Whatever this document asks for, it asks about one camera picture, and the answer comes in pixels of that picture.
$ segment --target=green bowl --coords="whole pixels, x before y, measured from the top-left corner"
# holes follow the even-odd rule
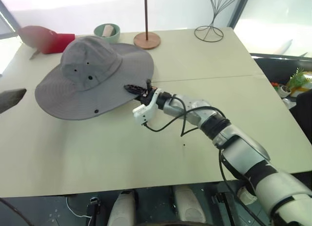
[[[104,27],[106,25],[111,25],[113,26],[114,28],[114,31],[113,31],[113,35],[110,36],[110,37],[102,37],[102,34],[103,34],[103,30],[104,30]],[[94,32],[93,32],[96,36],[108,41],[109,43],[117,43],[118,42],[118,39],[119,39],[119,36],[120,36],[120,28],[119,26],[115,25],[115,24],[102,24],[102,25],[99,25],[97,28],[94,29]]]

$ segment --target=wooden base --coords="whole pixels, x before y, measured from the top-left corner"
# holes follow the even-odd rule
[[[160,37],[152,32],[148,32],[148,40],[146,40],[146,34],[140,33],[134,38],[135,46],[138,46],[144,50],[151,50],[160,45]]]

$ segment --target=wire stand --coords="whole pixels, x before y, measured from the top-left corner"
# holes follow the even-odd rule
[[[219,42],[224,38],[224,33],[214,26],[215,19],[220,12],[235,0],[210,0],[213,7],[214,17],[210,25],[199,26],[194,30],[194,35],[204,42]]]

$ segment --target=silver arm segment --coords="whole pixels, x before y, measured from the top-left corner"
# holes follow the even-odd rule
[[[184,95],[176,97],[183,100],[186,110],[210,106],[204,100]],[[164,103],[163,111],[174,117],[184,112],[181,102],[172,98]],[[216,121],[221,120],[220,116],[215,110],[199,110],[188,113],[186,119],[223,150],[222,163],[236,178],[247,179],[251,183],[275,225],[286,226],[295,222],[298,224],[294,225],[311,226],[312,191],[292,175],[273,167],[267,151],[242,130],[230,123],[220,126]]]

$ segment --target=cap brim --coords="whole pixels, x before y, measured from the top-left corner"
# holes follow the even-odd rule
[[[55,40],[40,51],[44,54],[62,53],[67,45],[75,40],[74,34],[57,34]]]
[[[92,89],[77,91],[58,65],[36,87],[35,97],[40,107],[60,119],[84,120],[134,99],[136,95],[127,92],[124,85],[146,87],[146,80],[154,73],[153,59],[148,52],[130,44],[111,44],[111,47],[123,58],[112,76]]]

